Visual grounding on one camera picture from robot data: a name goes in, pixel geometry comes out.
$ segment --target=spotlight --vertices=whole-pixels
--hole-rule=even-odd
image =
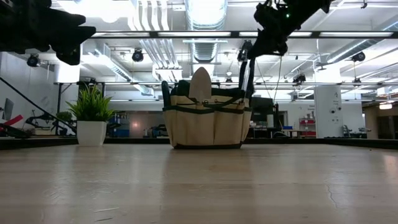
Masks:
[[[360,52],[360,53],[354,55],[354,56],[351,58],[351,60],[352,60],[353,62],[363,62],[363,61],[365,60],[365,58],[366,58],[365,54],[364,54],[363,52]]]
[[[144,59],[144,55],[142,54],[142,49],[141,48],[136,48],[134,49],[134,53],[132,55],[132,60],[135,62],[141,62]]]
[[[31,54],[30,57],[27,59],[26,64],[29,67],[32,68],[37,68],[40,66],[41,61],[39,59],[39,55],[38,54]]]
[[[305,79],[305,75],[304,74],[300,74],[298,77],[293,79],[294,83],[303,83],[305,81],[306,81],[306,79]]]

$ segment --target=ceiling duct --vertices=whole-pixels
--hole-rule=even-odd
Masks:
[[[185,0],[187,24],[190,30],[222,30],[226,19],[227,0]],[[217,43],[193,43],[193,58],[210,63],[216,57]]]
[[[386,22],[383,22],[381,25],[377,26],[374,30],[398,31],[398,15],[390,18]],[[321,57],[319,57],[318,55],[314,55],[310,57],[308,60],[316,60],[320,62],[320,65],[323,66],[332,63],[337,63],[344,59],[350,58],[381,41],[383,40],[382,39],[354,40],[351,43],[345,45],[344,47],[338,49],[337,51],[331,53],[330,55],[327,55],[327,57],[325,57],[326,55],[322,55]],[[310,67],[315,68],[316,66],[313,62],[304,62],[299,67],[293,69],[289,74],[293,73],[296,70],[306,71]]]
[[[398,16],[394,16],[381,25],[377,26],[376,31],[398,31]],[[346,46],[338,49],[327,57],[328,63],[337,63],[346,58],[352,57],[361,51],[383,41],[382,39],[354,40]]]

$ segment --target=wooden table surface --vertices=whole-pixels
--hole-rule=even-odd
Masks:
[[[398,223],[398,151],[315,144],[0,151],[0,223]]]

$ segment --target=column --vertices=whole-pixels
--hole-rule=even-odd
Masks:
[[[328,67],[326,70],[318,71],[314,74],[314,80],[322,83],[340,82],[340,69]],[[317,138],[343,137],[340,86],[316,86],[314,97]]]

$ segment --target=cable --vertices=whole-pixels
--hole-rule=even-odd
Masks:
[[[262,78],[262,81],[264,82],[264,85],[266,86],[266,90],[267,90],[268,96],[269,96],[270,99],[272,99],[271,94],[269,94],[266,81],[265,81],[264,77],[262,76],[262,73],[261,73],[261,70],[260,70],[260,66],[259,66],[259,63],[257,62],[257,59],[256,59],[256,64],[257,64],[257,68],[258,68],[258,70],[259,70],[259,72],[260,72],[260,76],[261,76],[261,78]]]
[[[276,83],[276,88],[275,88],[275,95],[274,95],[274,102],[276,99],[276,92],[278,91],[278,86],[279,86],[279,81],[280,81],[280,70],[282,69],[282,56],[280,56],[280,62],[279,62],[279,77],[278,77],[278,82]]]

